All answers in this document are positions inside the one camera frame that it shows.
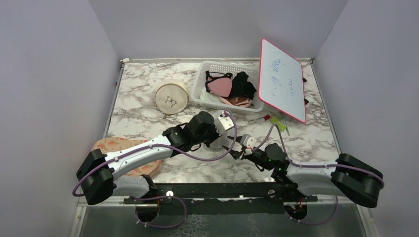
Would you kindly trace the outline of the pink-framed whiteboard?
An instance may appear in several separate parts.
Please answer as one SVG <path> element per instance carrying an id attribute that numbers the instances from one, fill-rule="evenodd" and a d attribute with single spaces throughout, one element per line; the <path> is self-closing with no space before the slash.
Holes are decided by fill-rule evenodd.
<path id="1" fill-rule="evenodd" d="M 267 39 L 261 40 L 257 95 L 263 103 L 306 123 L 302 64 Z"/>

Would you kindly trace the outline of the red cap marker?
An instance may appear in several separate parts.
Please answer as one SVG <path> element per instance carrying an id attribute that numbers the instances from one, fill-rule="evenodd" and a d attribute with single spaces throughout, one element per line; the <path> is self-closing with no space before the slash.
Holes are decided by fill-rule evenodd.
<path id="1" fill-rule="evenodd" d="M 271 119 L 271 116 L 270 115 L 265 115 L 265 116 L 263 116 L 261 118 L 258 118 L 256 121 L 257 122 L 265 122 L 265 121 L 269 121 L 270 119 Z"/>

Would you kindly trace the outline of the white mesh laundry bag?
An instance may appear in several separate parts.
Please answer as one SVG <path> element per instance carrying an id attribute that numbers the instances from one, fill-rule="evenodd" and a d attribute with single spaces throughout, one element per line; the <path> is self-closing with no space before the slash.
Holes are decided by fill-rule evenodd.
<path id="1" fill-rule="evenodd" d="M 212 116 L 214 118 L 214 125 L 218 137 L 209 144 L 213 149 L 227 149 L 232 145 L 232 140 L 229 137 L 234 136 L 234 125 L 226 110 L 215 111 Z"/>

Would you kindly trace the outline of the black garment in basket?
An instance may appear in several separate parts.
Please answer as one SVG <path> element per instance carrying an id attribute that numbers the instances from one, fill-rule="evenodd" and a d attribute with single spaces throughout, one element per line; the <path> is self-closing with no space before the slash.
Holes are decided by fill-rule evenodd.
<path id="1" fill-rule="evenodd" d="M 244 97 L 253 100 L 254 94 L 257 92 L 254 85 L 248 81 L 249 76 L 245 72 L 239 72 L 232 80 L 232 88 L 228 96 L 229 99 L 234 97 Z"/>

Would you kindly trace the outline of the white plastic laundry basket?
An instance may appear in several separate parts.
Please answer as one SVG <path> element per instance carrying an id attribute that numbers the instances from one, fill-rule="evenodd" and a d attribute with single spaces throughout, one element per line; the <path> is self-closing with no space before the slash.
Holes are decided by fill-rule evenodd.
<path id="1" fill-rule="evenodd" d="M 230 110 L 232 112 L 250 115 L 262 111 L 264 103 L 260 101 L 257 92 L 254 94 L 252 105 L 248 108 L 226 105 L 224 103 L 213 103 L 203 101 L 199 98 L 201 89 L 206 88 L 207 92 L 228 97 L 232 88 L 232 80 L 239 72 L 245 72 L 257 90 L 258 69 L 256 67 L 234 65 L 214 61 L 204 61 L 200 64 L 196 78 L 193 83 L 191 98 L 201 106 L 220 110 Z"/>

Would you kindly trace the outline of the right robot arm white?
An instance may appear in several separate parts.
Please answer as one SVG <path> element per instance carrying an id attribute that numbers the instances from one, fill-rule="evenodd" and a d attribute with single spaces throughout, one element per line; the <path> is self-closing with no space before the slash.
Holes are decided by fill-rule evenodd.
<path id="1" fill-rule="evenodd" d="M 234 159 L 253 162 L 260 171 L 271 171 L 275 182 L 286 186 L 286 197 L 292 201 L 329 195 L 346 197 L 355 204 L 375 208 L 384 187 L 380 171 L 349 154 L 340 154 L 334 161 L 309 164 L 291 161 L 277 143 L 269 144 L 263 150 L 242 147 L 229 154 Z"/>

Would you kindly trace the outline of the beige round laundry bag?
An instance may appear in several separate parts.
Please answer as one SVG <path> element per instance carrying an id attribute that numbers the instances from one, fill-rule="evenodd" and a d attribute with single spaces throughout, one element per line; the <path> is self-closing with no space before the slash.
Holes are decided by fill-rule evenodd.
<path id="1" fill-rule="evenodd" d="M 174 115 L 183 111 L 189 102 L 189 94 L 184 81 L 167 79 L 157 85 L 155 103 L 165 115 Z"/>

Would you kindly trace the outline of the peach satin garment in basket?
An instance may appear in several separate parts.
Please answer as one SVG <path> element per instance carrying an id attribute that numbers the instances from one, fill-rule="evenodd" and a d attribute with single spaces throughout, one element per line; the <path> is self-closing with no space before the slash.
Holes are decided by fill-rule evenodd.
<path id="1" fill-rule="evenodd" d="M 247 97 L 219 97 L 220 101 L 226 105 L 248 108 L 252 105 L 252 100 Z"/>

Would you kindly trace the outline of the black mounting rail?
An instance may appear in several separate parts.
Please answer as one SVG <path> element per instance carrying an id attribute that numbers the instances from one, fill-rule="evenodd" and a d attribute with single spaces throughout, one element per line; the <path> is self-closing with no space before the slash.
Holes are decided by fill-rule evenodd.
<path id="1" fill-rule="evenodd" d="M 156 183 L 146 197 L 126 196 L 123 203 L 138 214 L 283 214 L 285 204 L 316 202 L 315 196 L 299 197 L 276 182 L 259 183 Z"/>

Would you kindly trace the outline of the pale green garment in basket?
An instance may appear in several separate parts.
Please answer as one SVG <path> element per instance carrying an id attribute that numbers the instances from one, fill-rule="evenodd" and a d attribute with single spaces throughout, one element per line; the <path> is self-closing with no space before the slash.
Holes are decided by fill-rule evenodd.
<path id="1" fill-rule="evenodd" d="M 199 98 L 207 102 L 221 103 L 220 97 L 218 95 L 207 92 L 205 87 L 201 89 Z"/>

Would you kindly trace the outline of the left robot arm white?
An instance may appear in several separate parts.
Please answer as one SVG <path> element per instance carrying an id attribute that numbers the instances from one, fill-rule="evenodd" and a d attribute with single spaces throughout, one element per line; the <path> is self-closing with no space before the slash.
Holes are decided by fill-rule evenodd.
<path id="1" fill-rule="evenodd" d="M 73 195 L 77 196 L 76 191 L 81 188 L 80 196 L 85 197 L 87 204 L 99 204 L 112 196 L 114 191 L 122 191 L 115 181 L 129 171 L 180 153 L 185 154 L 195 145 L 208 146 L 232 125 L 228 116 L 214 117 L 201 111 L 189 122 L 170 127 L 146 143 L 106 154 L 95 149 L 88 153 L 76 172 L 79 182 L 73 189 Z"/>

